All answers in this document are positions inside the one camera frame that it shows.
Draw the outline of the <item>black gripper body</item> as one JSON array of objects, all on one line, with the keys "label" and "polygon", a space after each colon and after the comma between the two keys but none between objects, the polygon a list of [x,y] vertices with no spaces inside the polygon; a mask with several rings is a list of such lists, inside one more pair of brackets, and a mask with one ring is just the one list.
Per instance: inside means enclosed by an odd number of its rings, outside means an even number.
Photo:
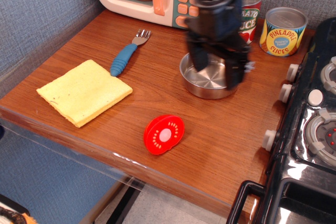
[{"label": "black gripper body", "polygon": [[249,46],[239,35],[243,0],[195,0],[199,15],[188,18],[187,40],[200,42],[207,53],[224,59],[246,59],[250,72]]}]

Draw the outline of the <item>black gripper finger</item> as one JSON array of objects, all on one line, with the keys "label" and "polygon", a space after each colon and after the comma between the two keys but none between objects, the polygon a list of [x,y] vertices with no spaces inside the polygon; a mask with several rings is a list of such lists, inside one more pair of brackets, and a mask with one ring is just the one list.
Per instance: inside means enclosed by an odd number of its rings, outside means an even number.
[{"label": "black gripper finger", "polygon": [[208,53],[203,48],[200,42],[187,40],[187,47],[189,50],[191,61],[197,72],[203,70],[208,65]]},{"label": "black gripper finger", "polygon": [[246,59],[225,59],[225,79],[229,90],[236,88],[244,79]]}]

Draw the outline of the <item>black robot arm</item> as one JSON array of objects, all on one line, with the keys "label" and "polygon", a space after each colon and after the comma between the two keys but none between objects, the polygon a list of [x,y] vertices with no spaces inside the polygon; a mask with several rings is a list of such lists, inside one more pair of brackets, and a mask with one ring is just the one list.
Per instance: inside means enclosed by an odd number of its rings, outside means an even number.
[{"label": "black robot arm", "polygon": [[199,15],[187,18],[186,44],[197,71],[208,65],[213,54],[225,61],[228,89],[237,87],[249,63],[250,47],[239,34],[243,0],[195,0]]}]

